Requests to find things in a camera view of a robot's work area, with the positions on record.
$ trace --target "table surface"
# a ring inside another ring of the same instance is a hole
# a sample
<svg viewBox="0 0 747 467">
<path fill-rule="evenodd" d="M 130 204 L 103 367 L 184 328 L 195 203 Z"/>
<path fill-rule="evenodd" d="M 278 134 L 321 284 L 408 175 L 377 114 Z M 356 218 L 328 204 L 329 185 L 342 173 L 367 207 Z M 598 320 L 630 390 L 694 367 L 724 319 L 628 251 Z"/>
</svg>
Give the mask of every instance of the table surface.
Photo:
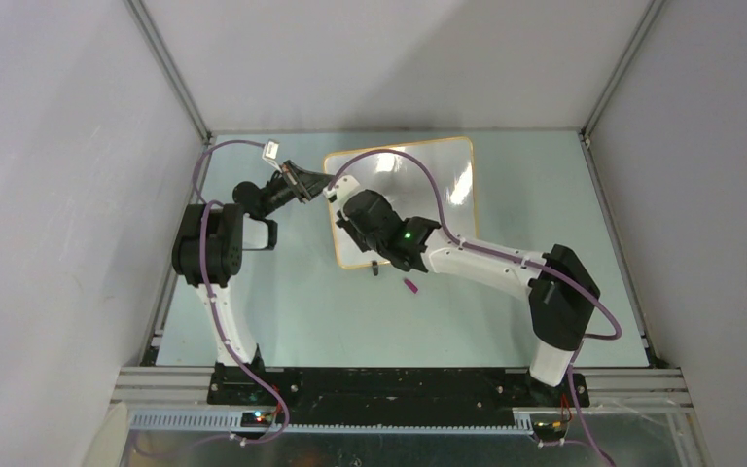
<svg viewBox="0 0 747 467">
<path fill-rule="evenodd" d="M 321 170 L 325 156 L 373 146 L 467 136 L 474 146 L 474 195 L 480 239 L 526 250 L 574 249 L 622 324 L 622 339 L 589 341 L 577 366 L 648 365 L 623 278 L 577 134 L 573 131 L 410 131 L 239 134 L 280 143 L 278 158 Z M 243 180 L 262 186 L 271 174 L 260 151 L 217 151 L 202 192 L 231 200 Z M 279 224 L 272 252 L 245 252 L 233 281 L 269 366 L 526 367 L 536 337 L 527 303 L 443 274 L 337 264 L 329 211 L 318 198 L 271 215 Z M 403 283 L 419 288 L 414 295 Z M 209 366 L 213 331 L 196 292 L 181 278 L 168 309 L 157 365 Z M 608 334 L 595 312 L 588 330 Z"/>
</svg>

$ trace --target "purple cable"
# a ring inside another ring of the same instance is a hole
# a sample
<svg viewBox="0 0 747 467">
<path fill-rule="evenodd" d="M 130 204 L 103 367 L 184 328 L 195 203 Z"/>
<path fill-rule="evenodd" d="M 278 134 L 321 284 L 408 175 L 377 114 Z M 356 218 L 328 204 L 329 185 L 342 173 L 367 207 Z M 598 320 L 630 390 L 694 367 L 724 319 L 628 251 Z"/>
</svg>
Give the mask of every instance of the purple cable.
<svg viewBox="0 0 747 467">
<path fill-rule="evenodd" d="M 222 340 L 222 343 L 227 342 L 229 340 L 225 336 L 225 330 L 222 328 L 222 323 L 219 321 L 219 314 L 216 310 L 216 303 L 215 303 L 216 294 L 213 293 L 213 287 L 210 284 L 210 276 L 207 275 L 207 258 L 204 253 L 207 247 L 207 239 L 206 239 L 205 233 L 207 232 L 207 221 L 210 218 L 210 210 L 214 205 L 222 206 L 223 204 L 215 200 L 210 201 L 210 202 L 207 202 L 204 200 L 204 198 L 201 195 L 201 190 L 198 187 L 198 176 L 201 172 L 201 166 L 204 164 L 204 160 L 210 157 L 210 155 L 212 155 L 213 152 L 216 151 L 217 149 L 223 146 L 228 146 L 230 144 L 247 144 L 247 145 L 256 146 L 259 148 L 265 147 L 265 145 L 262 143 L 259 143 L 256 141 L 249 141 L 246 139 L 234 139 L 231 141 L 225 141 L 223 143 L 216 144 L 201 153 L 201 156 L 199 156 L 198 161 L 196 161 L 196 166 L 194 167 L 194 172 L 193 172 L 194 193 L 196 193 L 196 195 L 198 196 L 201 202 L 205 203 L 204 212 L 202 213 L 202 216 L 201 216 L 201 235 L 199 236 L 199 246 L 198 246 L 199 264 L 201 265 L 201 278 L 204 281 L 205 288 L 207 289 L 207 298 L 210 300 L 210 309 L 213 312 L 213 323 L 216 325 L 216 332 L 219 335 L 219 339 Z M 233 358 L 233 360 L 236 362 L 239 368 L 248 377 L 253 379 L 262 388 L 264 388 L 267 392 L 269 392 L 270 395 L 272 395 L 273 398 L 276 399 L 276 401 L 279 403 L 279 406 L 281 406 L 282 408 L 282 412 L 285 413 L 285 421 L 282 423 L 282 427 L 279 430 L 269 435 L 264 435 L 262 438 L 259 438 L 258 440 L 248 440 L 246 438 L 235 436 L 232 433 L 219 433 L 216 435 L 210 435 L 208 437 L 201 438 L 180 449 L 177 449 L 171 452 L 165 452 L 165 453 L 146 452 L 140 449 L 138 447 L 138 436 L 136 436 L 136 440 L 133 442 L 133 449 L 137 453 L 145 457 L 150 457 L 154 459 L 171 459 L 185 452 L 188 452 L 191 449 L 201 446 L 205 443 L 209 443 L 211 441 L 237 439 L 239 440 L 240 443 L 244 443 L 245 445 L 257 445 L 261 443 L 267 443 L 268 441 L 273 441 L 274 439 L 276 439 L 276 437 L 281 435 L 283 431 L 285 431 L 285 429 L 290 424 L 290 420 L 289 420 L 288 405 L 285 404 L 285 401 L 282 399 L 282 396 L 280 396 L 278 392 L 276 392 L 272 387 L 270 387 L 269 384 L 262 381 L 261 378 L 257 377 L 256 374 L 251 372 L 250 369 L 247 368 L 247 366 L 244 364 L 244 362 L 242 362 L 239 359 L 238 355 L 236 355 L 236 352 L 232 349 L 232 347 L 228 343 L 225 343 L 225 349 L 228 351 L 228 354 Z"/>
<path fill-rule="evenodd" d="M 239 440 L 240 443 L 244 443 L 245 445 L 258 445 L 275 440 L 276 437 L 278 437 L 282 434 L 283 431 L 285 431 L 285 429 L 288 427 L 288 424 L 290 423 L 290 411 L 288 410 L 288 405 L 285 404 L 285 400 L 282 399 L 282 396 L 280 396 L 279 393 L 276 392 L 276 390 L 273 389 L 269 384 L 262 381 L 260 377 L 257 377 L 256 374 L 254 374 L 247 367 L 247 365 L 245 365 L 244 362 L 241 361 L 239 356 L 233 350 L 233 347 L 231 347 L 230 340 L 228 340 L 227 336 L 225 336 L 225 330 L 222 328 L 222 323 L 219 321 L 219 313 L 216 310 L 216 294 L 213 293 L 213 286 L 210 285 L 210 276 L 207 275 L 207 255 L 205 255 L 207 247 L 207 220 L 210 217 L 210 210 L 213 208 L 213 206 L 221 207 L 223 206 L 223 204 L 219 201 L 210 201 L 204 206 L 204 212 L 201 214 L 201 235 L 199 236 L 198 240 L 198 257 L 199 265 L 201 266 L 201 280 L 204 281 L 204 287 L 207 289 L 207 298 L 210 300 L 210 309 L 213 312 L 213 324 L 216 326 L 216 333 L 219 335 L 219 339 L 225 345 L 225 349 L 228 351 L 228 354 L 236 362 L 239 368 L 248 377 L 253 379 L 257 384 L 264 388 L 265 391 L 269 392 L 270 395 L 273 396 L 274 399 L 276 399 L 276 402 L 279 403 L 279 406 L 281 406 L 282 412 L 285 413 L 285 421 L 282 422 L 282 427 L 277 431 L 274 431 L 269 435 L 264 435 L 258 440 L 248 440 L 246 438 L 241 438 Z"/>
<path fill-rule="evenodd" d="M 337 174 L 334 175 L 334 179 L 331 180 L 330 184 L 328 184 L 328 188 L 329 189 L 333 188 L 333 186 L 337 183 L 337 181 L 342 176 L 342 174 L 345 172 L 345 170 L 347 170 L 347 168 L 351 166 L 353 163 L 361 159 L 376 155 L 376 154 L 394 154 L 396 156 L 403 157 L 413 162 L 417 167 L 419 167 L 420 170 L 422 170 L 422 172 L 425 174 L 425 177 L 428 179 L 428 182 L 431 183 L 431 188 L 434 190 L 434 197 L 437 200 L 437 210 L 439 211 L 439 214 L 440 214 L 440 225 L 442 226 L 443 232 L 445 233 L 445 236 L 447 236 L 452 242 L 459 244 L 460 243 L 459 237 L 451 232 L 450 228 L 445 222 L 445 211 L 443 210 L 443 197 L 442 195 L 440 195 L 440 188 L 437 186 L 437 181 L 434 180 L 434 176 L 431 175 L 431 172 L 428 170 L 428 167 L 426 167 L 425 164 L 423 164 L 417 158 L 415 158 L 414 156 L 406 152 L 398 151 L 398 150 L 390 149 L 390 148 L 381 148 L 381 149 L 371 149 L 370 151 L 366 151 L 358 156 L 355 156 L 351 158 L 350 161 L 346 162 L 345 164 L 342 165 L 342 167 L 339 168 L 339 170 L 337 171 Z M 600 303 L 600 301 L 596 297 L 594 297 L 588 290 L 586 290 L 582 285 L 577 283 L 576 280 L 563 274 L 562 272 L 554 268 L 541 265 L 539 263 L 534 263 L 532 261 L 525 261 L 522 257 L 515 256 L 510 253 L 503 252 L 503 251 L 497 251 L 497 250 L 494 250 L 492 248 L 488 248 L 485 246 L 474 245 L 471 243 L 464 242 L 461 244 L 461 247 L 468 249 L 468 250 L 477 251 L 485 255 L 502 258 L 504 260 L 511 261 L 512 263 L 516 263 L 518 265 L 541 270 L 542 272 L 550 274 L 556 277 L 557 279 L 565 282 L 569 286 L 571 286 L 571 288 L 579 292 L 580 295 L 585 297 L 586 300 L 591 302 L 592 305 L 594 305 L 597 309 L 599 309 L 600 312 L 603 313 L 603 315 L 606 317 L 606 319 L 608 319 L 608 321 L 611 323 L 612 327 L 614 328 L 614 334 L 604 335 L 604 334 L 586 333 L 584 335 L 584 338 L 597 339 L 601 341 L 615 341 L 623 335 L 623 328 L 620 326 L 620 323 L 617 321 L 617 318 L 614 317 L 614 314 L 612 314 L 612 312 L 609 311 L 609 309 L 606 308 L 605 305 Z M 568 383 L 571 388 L 571 396 L 574 399 L 574 408 L 577 411 L 577 418 L 580 419 L 580 423 L 583 425 L 583 429 L 586 432 L 586 437 L 588 438 L 588 444 L 594 449 L 597 455 L 605 459 L 611 465 L 614 465 L 614 461 L 611 459 L 611 457 L 609 457 L 608 454 L 603 452 L 602 449 L 600 449 L 600 447 L 594 441 L 593 436 L 591 436 L 591 432 L 588 430 L 588 425 L 586 424 L 586 420 L 583 417 L 583 411 L 580 409 L 580 401 L 577 398 L 577 392 L 574 389 L 574 360 L 577 359 L 577 355 L 579 355 L 579 353 L 580 353 L 580 349 L 578 348 L 577 351 L 574 352 L 574 355 L 571 358 L 571 363 L 569 363 L 568 368 L 566 369 L 566 374 L 568 375 Z"/>
<path fill-rule="evenodd" d="M 563 440 L 562 443 L 560 443 L 559 441 L 543 441 L 537 435 L 532 436 L 531 439 L 538 445 L 542 444 L 543 448 L 560 447 L 565 445 L 577 445 L 584 448 L 593 448 L 591 444 L 580 440 Z M 601 450 L 599 452 L 599 455 L 606 461 L 608 461 L 609 464 L 614 465 L 614 459 L 612 459 L 611 456 L 608 455 L 608 453 L 606 453 L 604 450 Z"/>
<path fill-rule="evenodd" d="M 394 154 L 397 156 L 401 156 L 405 159 L 408 159 L 409 161 L 416 164 L 416 166 L 418 166 L 422 170 L 423 173 L 425 173 L 425 177 L 428 178 L 428 181 L 431 183 L 431 188 L 434 190 L 434 197 L 437 199 L 437 210 L 440 213 L 440 225 L 442 225 L 443 232 L 445 233 L 445 236 L 447 236 L 452 242 L 459 243 L 459 238 L 457 237 L 457 235 L 451 232 L 450 228 L 447 225 L 447 222 L 445 221 L 445 211 L 443 210 L 443 197 L 442 195 L 440 195 L 440 189 L 437 186 L 437 181 L 434 180 L 434 176 L 431 175 L 431 172 L 428 170 L 428 167 L 426 167 L 425 164 L 423 164 L 417 158 L 415 158 L 414 156 L 406 152 L 397 151 L 395 149 L 389 149 L 389 148 L 381 148 L 381 149 L 371 149 L 370 151 L 366 151 L 360 154 L 359 156 L 355 156 L 351 158 L 350 161 L 346 162 L 345 164 L 342 165 L 342 167 L 339 168 L 339 171 L 337 172 L 337 174 L 334 175 L 334 179 L 331 180 L 330 184 L 328 184 L 328 188 L 329 189 L 333 188 L 333 186 L 337 183 L 338 179 L 342 176 L 344 171 L 347 170 L 347 168 L 353 163 L 355 163 L 356 161 L 376 155 L 376 154 L 382 154 L 382 153 Z M 586 300 L 591 302 L 592 305 L 597 307 L 603 313 L 603 315 L 605 315 L 605 317 L 609 320 L 609 322 L 611 322 L 611 325 L 614 327 L 614 334 L 612 335 L 586 334 L 585 335 L 586 338 L 600 339 L 603 341 L 614 341 L 614 340 L 619 339 L 620 336 L 623 335 L 623 328 L 620 327 L 620 323 L 617 322 L 617 319 L 614 317 L 611 311 L 609 311 L 608 308 L 606 308 L 602 303 L 600 303 L 600 301 L 596 297 L 594 297 L 588 290 L 586 290 L 582 285 L 578 284 L 577 281 L 563 274 L 562 272 L 554 268 L 541 265 L 539 263 L 534 263 L 532 261 L 525 261 L 525 264 L 524 264 L 522 257 L 515 256 L 509 253 L 505 253 L 503 251 L 497 251 L 492 248 L 487 248 L 487 247 L 480 246 L 480 245 L 474 245 L 474 244 L 467 243 L 467 242 L 463 243 L 461 246 L 467 250 L 478 251 L 485 255 L 495 256 L 495 257 L 502 258 L 507 261 L 511 261 L 512 263 L 516 263 L 518 265 L 523 265 L 525 267 L 539 269 L 542 272 L 550 274 L 556 277 L 557 279 L 565 282 L 569 286 L 571 286 L 574 290 L 576 290 L 583 297 L 585 297 Z"/>
<path fill-rule="evenodd" d="M 198 157 L 198 161 L 196 161 L 196 166 L 194 167 L 194 173 L 193 173 L 193 189 L 194 193 L 198 197 L 198 199 L 202 203 L 206 203 L 207 201 L 204 200 L 204 198 L 201 195 L 201 189 L 198 187 L 198 176 L 201 174 L 201 167 L 204 165 L 204 160 L 209 158 L 210 155 L 213 154 L 214 151 L 217 149 L 228 146 L 229 144 L 247 144 L 250 146 L 256 146 L 257 148 L 264 148 L 265 145 L 262 143 L 258 143 L 256 141 L 249 141 L 247 139 L 233 139 L 231 141 L 225 141 L 224 143 L 219 143 L 217 145 L 211 146 L 204 150 L 201 153 L 201 156 Z"/>
</svg>

